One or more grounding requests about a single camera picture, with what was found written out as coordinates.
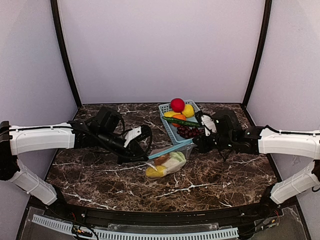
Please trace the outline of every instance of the gray backdrop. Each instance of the gray backdrop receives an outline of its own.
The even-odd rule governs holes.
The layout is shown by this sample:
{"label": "gray backdrop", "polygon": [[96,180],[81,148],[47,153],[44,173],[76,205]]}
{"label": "gray backdrop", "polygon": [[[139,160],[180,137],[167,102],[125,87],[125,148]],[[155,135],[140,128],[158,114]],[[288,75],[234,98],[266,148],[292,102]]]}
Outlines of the gray backdrop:
{"label": "gray backdrop", "polygon": [[60,1],[83,103],[242,102],[264,2]]}

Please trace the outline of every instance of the red ball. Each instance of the red ball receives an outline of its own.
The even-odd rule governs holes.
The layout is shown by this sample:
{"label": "red ball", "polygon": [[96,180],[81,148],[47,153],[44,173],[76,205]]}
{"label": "red ball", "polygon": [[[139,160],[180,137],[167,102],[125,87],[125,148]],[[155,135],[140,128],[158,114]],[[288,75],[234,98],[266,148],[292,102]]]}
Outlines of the red ball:
{"label": "red ball", "polygon": [[176,113],[181,113],[185,110],[185,102],[181,98],[175,98],[171,101],[171,108]]}

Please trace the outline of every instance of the plastic basket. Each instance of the plastic basket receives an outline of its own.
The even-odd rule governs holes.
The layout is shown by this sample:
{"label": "plastic basket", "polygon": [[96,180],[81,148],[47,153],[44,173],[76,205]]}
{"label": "plastic basket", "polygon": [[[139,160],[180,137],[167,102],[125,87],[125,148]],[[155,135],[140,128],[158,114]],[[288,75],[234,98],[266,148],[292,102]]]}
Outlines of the plastic basket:
{"label": "plastic basket", "polygon": [[[192,105],[195,113],[200,111],[200,108],[195,104],[194,101],[187,100],[184,102],[185,102],[185,104]],[[170,107],[170,103],[159,105],[159,110],[160,110],[161,121],[162,121],[164,128],[165,128],[166,132],[168,133],[173,145],[178,145],[178,144],[181,144],[184,142],[192,142],[192,139],[184,139],[182,136],[180,136],[177,133],[178,129],[175,126],[173,126],[171,123],[167,122],[166,120],[164,120],[162,118],[166,112],[172,111],[172,108]],[[191,122],[195,122],[195,123],[198,122],[194,116],[187,118],[187,120],[191,121]]]}

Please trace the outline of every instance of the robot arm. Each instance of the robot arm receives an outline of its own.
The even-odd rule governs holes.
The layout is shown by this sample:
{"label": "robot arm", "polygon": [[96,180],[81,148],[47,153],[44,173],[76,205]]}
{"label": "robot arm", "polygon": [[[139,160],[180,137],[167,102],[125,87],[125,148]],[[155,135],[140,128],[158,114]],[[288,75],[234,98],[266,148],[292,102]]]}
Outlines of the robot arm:
{"label": "robot arm", "polygon": [[[114,133],[122,122],[122,134]],[[147,150],[139,141],[150,137]],[[142,125],[125,131],[121,115],[101,108],[97,116],[87,122],[70,121],[57,125],[21,127],[10,126],[8,121],[0,124],[0,180],[9,181],[51,205],[57,200],[58,189],[44,182],[30,171],[17,157],[18,154],[46,149],[79,149],[99,146],[118,155],[118,163],[148,160],[151,146],[151,129]]]}
{"label": "robot arm", "polygon": [[276,206],[307,189],[320,185],[319,130],[291,132],[275,130],[269,126],[242,129],[235,113],[231,110],[219,111],[210,119],[200,111],[196,113],[196,118],[206,129],[205,134],[193,139],[202,153],[212,149],[234,149],[238,153],[290,154],[314,159],[292,177],[269,186],[260,204],[267,204],[268,207]]}
{"label": "robot arm", "polygon": [[290,178],[276,183],[270,198],[277,205],[320,185],[320,131],[287,132],[265,128],[258,140],[261,154],[291,154],[314,159],[307,167]]}

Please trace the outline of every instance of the green vegetable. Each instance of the green vegetable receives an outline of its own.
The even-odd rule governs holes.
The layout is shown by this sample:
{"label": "green vegetable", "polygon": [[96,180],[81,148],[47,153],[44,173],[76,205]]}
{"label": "green vegetable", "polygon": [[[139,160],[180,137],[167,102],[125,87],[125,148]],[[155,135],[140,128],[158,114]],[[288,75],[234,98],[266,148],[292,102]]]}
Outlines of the green vegetable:
{"label": "green vegetable", "polygon": [[167,122],[169,122],[169,123],[179,124],[179,125],[182,125],[182,126],[197,127],[197,128],[202,127],[202,126],[199,125],[199,123],[194,122],[194,121],[184,121],[184,120],[180,120],[180,119],[177,119],[177,118],[166,117],[166,116],[163,116],[162,118],[164,120],[166,120]]}

